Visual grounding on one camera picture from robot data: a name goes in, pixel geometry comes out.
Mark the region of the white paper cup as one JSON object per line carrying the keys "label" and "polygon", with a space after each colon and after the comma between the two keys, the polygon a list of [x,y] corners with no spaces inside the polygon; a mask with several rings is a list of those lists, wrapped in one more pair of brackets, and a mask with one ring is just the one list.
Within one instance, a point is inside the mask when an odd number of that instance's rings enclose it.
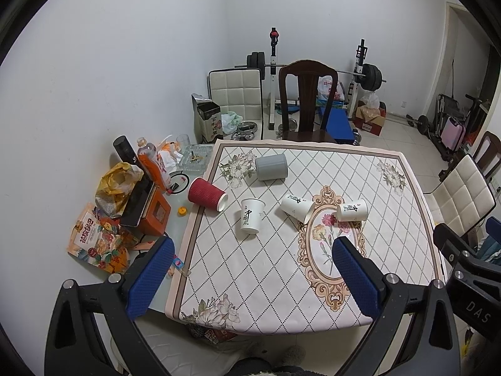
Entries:
{"label": "white paper cup", "polygon": [[240,228],[248,234],[258,234],[266,204],[255,198],[244,199],[241,202]]}
{"label": "white paper cup", "polygon": [[281,210],[302,224],[307,224],[314,210],[314,202],[293,194],[287,194],[280,203]]}
{"label": "white paper cup", "polygon": [[369,208],[365,200],[353,200],[337,206],[336,219],[339,222],[362,222],[369,216]]}

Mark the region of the red ribbed paper cup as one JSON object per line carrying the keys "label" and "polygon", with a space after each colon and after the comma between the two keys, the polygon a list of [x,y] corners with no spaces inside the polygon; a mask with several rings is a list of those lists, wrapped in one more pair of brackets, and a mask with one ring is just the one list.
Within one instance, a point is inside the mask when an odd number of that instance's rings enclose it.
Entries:
{"label": "red ribbed paper cup", "polygon": [[202,177],[196,177],[189,186],[188,200],[206,209],[223,212],[226,209],[228,199],[229,196],[226,192]]}

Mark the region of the colourful snack bag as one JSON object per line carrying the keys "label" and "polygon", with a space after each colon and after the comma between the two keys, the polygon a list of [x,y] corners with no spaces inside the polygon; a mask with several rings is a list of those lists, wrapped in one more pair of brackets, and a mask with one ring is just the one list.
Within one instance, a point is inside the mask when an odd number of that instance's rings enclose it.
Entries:
{"label": "colourful snack bag", "polygon": [[138,243],[139,239],[117,220],[98,206],[86,204],[73,226],[66,251],[107,273],[123,274],[130,264],[129,251]]}

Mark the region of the orange gift box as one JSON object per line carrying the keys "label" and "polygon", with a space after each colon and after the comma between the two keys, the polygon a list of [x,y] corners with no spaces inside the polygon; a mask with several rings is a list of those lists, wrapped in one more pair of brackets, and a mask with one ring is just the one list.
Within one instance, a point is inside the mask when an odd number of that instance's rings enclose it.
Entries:
{"label": "orange gift box", "polygon": [[152,190],[137,226],[138,232],[160,237],[166,229],[171,206],[158,188]]}

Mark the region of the white padded chair right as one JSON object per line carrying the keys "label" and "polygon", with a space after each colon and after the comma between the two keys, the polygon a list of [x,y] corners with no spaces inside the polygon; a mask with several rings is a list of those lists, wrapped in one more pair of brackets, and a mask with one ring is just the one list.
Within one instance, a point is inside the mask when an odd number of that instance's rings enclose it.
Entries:
{"label": "white padded chair right", "polygon": [[433,191],[425,194],[425,199],[435,225],[444,223],[460,237],[467,235],[496,206],[493,192],[469,154]]}

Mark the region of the white padded chair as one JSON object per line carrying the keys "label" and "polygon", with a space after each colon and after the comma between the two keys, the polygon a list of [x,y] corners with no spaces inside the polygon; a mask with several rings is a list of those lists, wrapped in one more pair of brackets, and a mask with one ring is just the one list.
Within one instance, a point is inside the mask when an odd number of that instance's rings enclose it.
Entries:
{"label": "white padded chair", "polygon": [[425,194],[425,199],[435,225],[444,223],[460,237],[467,235],[496,206],[493,192],[469,154],[433,191]]}
{"label": "white padded chair", "polygon": [[212,70],[208,74],[208,91],[223,115],[234,112],[243,122],[254,122],[257,126],[254,139],[261,138],[263,104],[258,69]]}

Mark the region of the yellow plastic bag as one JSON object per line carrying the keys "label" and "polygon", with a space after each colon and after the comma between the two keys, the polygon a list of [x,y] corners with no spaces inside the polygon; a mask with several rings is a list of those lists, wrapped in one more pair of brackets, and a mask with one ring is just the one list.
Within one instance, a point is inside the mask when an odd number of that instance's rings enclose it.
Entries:
{"label": "yellow plastic bag", "polygon": [[120,217],[143,174],[143,170],[136,165],[127,162],[115,164],[99,181],[94,197],[96,206],[108,217]]}

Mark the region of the floral patterned table mat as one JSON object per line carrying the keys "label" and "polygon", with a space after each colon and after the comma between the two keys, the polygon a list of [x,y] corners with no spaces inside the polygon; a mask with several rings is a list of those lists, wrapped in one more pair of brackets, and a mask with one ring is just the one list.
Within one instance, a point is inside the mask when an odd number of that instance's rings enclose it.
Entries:
{"label": "floral patterned table mat", "polygon": [[[256,159],[284,154],[288,177],[259,181]],[[229,196],[222,212],[189,215],[164,312],[241,334],[297,334],[364,325],[331,255],[346,236],[384,273],[426,285],[444,279],[424,194],[405,156],[387,149],[265,140],[215,144],[205,180]],[[314,202],[307,224],[282,198]],[[241,202],[265,202],[258,234],[240,228]],[[339,222],[337,206],[365,200],[362,222]]]}

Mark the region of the pink suitcase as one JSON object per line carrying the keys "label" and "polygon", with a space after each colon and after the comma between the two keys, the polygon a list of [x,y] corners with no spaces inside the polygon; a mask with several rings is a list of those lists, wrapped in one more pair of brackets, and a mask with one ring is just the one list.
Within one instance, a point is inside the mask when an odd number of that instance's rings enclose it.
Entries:
{"label": "pink suitcase", "polygon": [[442,130],[441,141],[447,149],[456,151],[462,143],[464,134],[464,124],[452,116],[449,116]]}

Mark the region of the cardboard box with red print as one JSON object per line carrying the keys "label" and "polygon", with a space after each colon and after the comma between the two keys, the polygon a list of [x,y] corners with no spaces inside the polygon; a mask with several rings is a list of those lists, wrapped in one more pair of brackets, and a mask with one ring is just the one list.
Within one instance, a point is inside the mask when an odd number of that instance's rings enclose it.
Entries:
{"label": "cardboard box with red print", "polygon": [[386,105],[380,101],[378,109],[369,108],[362,100],[358,101],[355,116],[352,121],[360,130],[380,136],[386,118]]}

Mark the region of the black dumbbell on floor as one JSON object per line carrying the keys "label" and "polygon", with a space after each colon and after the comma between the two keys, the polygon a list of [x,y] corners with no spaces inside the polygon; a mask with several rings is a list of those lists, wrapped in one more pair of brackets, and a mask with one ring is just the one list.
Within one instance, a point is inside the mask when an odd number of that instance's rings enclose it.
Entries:
{"label": "black dumbbell on floor", "polygon": [[410,127],[416,128],[421,135],[429,136],[430,122],[427,116],[422,115],[415,119],[411,115],[406,115],[406,121]]}

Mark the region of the black folding cart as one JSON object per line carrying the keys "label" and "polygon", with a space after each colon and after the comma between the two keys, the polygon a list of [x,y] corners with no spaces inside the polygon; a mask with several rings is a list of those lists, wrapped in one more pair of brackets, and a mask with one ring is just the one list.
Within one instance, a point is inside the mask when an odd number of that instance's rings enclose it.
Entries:
{"label": "black folding cart", "polygon": [[[445,127],[445,123],[447,121],[447,118],[449,118],[449,116],[452,116],[453,118],[455,118],[458,121],[460,121],[461,123],[463,123],[464,127],[465,127],[465,133],[466,133],[469,112],[464,112],[464,110],[461,110],[459,108],[459,104],[458,104],[457,100],[441,93],[436,98],[436,115],[435,115],[434,123],[435,123],[436,135],[438,136],[440,143],[442,145],[443,145],[443,143],[441,141],[441,134],[442,134],[443,128]],[[443,147],[448,152],[455,152],[455,151],[451,151],[451,150],[447,149],[444,145],[443,145]]]}

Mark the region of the red white plastic bag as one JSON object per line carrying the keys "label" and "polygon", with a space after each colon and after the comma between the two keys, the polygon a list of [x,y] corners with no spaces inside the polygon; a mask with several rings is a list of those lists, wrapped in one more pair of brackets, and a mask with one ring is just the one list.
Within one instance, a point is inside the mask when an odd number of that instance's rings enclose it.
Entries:
{"label": "red white plastic bag", "polygon": [[[333,78],[331,76],[321,76],[318,79],[318,99],[327,101],[330,96],[332,87]],[[345,89],[340,81],[338,81],[336,84],[334,101],[345,101]]]}

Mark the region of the barbell with black plates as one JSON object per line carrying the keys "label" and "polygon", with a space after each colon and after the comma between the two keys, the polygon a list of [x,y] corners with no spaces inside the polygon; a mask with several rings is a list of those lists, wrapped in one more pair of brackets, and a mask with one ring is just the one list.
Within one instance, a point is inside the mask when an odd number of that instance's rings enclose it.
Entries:
{"label": "barbell with black plates", "polygon": [[236,65],[235,69],[256,69],[260,71],[261,79],[265,77],[265,69],[284,68],[289,74],[299,76],[300,74],[335,76],[346,74],[355,77],[355,83],[358,83],[362,89],[368,91],[377,91],[386,80],[383,78],[381,70],[371,64],[363,64],[359,71],[334,70],[329,66],[319,63],[315,60],[298,60],[291,64],[267,64],[265,62],[264,52],[253,52],[247,56],[245,65]]}

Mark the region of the white padded chair back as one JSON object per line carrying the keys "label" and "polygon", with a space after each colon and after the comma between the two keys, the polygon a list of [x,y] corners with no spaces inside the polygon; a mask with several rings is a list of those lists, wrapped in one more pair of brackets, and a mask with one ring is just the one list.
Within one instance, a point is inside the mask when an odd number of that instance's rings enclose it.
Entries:
{"label": "white padded chair back", "polygon": [[243,122],[254,122],[257,126],[254,139],[261,138],[263,104],[258,69],[212,70],[208,74],[208,91],[223,115],[234,112]]}

